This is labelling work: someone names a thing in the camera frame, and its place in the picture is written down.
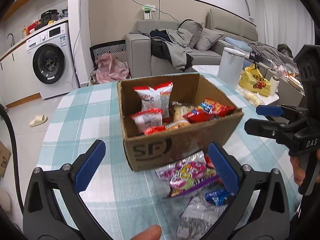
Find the right hand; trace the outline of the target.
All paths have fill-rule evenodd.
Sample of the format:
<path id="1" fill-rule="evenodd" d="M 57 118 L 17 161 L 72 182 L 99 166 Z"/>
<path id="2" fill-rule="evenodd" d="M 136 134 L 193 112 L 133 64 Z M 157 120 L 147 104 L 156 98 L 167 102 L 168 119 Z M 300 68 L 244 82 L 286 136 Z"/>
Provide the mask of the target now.
<path id="1" fill-rule="evenodd" d="M 305 178 L 305 171 L 300 167 L 298 157 L 290 157 L 290 162 L 293 168 L 294 181 L 298 186 L 301 186 Z"/>

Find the left hand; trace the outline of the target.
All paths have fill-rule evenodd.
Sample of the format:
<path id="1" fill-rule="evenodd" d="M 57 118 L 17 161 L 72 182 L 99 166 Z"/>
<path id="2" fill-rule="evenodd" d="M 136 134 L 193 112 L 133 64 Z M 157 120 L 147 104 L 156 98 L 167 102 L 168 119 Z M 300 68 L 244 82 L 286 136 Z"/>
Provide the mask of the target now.
<path id="1" fill-rule="evenodd" d="M 131 240 L 160 240 L 162 228 L 159 225 L 153 225 L 136 236 Z"/>

